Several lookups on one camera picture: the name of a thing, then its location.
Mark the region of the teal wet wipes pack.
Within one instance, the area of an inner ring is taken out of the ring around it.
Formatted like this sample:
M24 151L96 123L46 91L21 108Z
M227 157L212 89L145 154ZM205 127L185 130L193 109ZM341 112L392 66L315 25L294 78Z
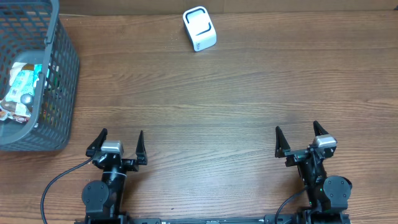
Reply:
M34 96L33 77L34 72L32 70L21 70L11 85L5 100L20 103L20 97L24 93Z

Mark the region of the teal tissue pack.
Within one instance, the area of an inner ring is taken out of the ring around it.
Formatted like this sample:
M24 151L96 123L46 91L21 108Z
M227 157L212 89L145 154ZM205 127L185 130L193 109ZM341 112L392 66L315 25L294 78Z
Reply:
M33 87L36 89L37 83L39 81L39 73L42 73L42 64L34 64L34 77L33 77ZM46 78L49 77L50 70L47 67ZM44 89L47 87L47 81L45 80Z

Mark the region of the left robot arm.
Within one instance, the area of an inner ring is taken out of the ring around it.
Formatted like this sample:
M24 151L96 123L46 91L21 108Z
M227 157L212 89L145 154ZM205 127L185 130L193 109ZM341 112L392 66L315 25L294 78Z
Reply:
M107 134L108 131L104 128L86 149L86 156L103 173L101 180L89 182L82 190L84 224L131 223L128 212L121 210L127 173L137 172L140 166L147 165L143 132L139 134L135 159L124 158L122 142L108 141Z

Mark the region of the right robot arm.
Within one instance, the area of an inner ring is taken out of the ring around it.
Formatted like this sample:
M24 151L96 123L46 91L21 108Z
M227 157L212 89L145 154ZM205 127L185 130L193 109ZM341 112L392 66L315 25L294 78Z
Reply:
M291 150L280 127L275 128L275 157L286 158L287 167L297 167L304 188L290 196L278 208L274 223L280 221L282 209L293 199L306 192L309 206L297 210L288 223L350 223L349 215L343 212L348 209L348 199L353 185L346 177L328 176L323 165L325 159L331 158L338 141L326 131L318 121L313 122L315 138L305 149Z

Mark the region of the beige brown snack bag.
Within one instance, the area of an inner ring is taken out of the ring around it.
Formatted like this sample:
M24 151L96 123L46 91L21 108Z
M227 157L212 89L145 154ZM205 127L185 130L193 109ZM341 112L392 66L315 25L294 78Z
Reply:
M15 62L10 71L8 91L1 100L1 121L7 119L18 123L30 120L35 89L42 64Z

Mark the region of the yellow drink bottle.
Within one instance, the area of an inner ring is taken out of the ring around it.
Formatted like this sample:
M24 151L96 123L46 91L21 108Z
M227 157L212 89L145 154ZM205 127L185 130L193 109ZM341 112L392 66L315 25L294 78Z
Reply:
M29 93L24 93L20 97L20 102L22 104L26 105L26 107L31 107L34 103L34 97L32 95L30 95Z

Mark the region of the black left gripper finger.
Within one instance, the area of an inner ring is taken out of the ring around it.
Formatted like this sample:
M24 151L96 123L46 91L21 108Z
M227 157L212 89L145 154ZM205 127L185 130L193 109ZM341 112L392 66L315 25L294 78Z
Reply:
M147 153L144 145L144 132L140 131L139 139L136 146L136 160L139 165L147 165Z
M108 130L103 128L98 137L87 147L85 155L87 157L93 157L97 151L101 150L101 147L106 140Z

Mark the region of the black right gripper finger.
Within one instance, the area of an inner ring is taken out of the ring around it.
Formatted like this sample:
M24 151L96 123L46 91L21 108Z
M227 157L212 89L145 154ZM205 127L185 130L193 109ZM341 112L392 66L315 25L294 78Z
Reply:
M328 134L328 132L320 125L318 121L313 122L313 130L316 136Z
M285 154L287 152L290 152L290 146L279 126L275 128L275 136L276 136L275 157L276 158L285 157Z

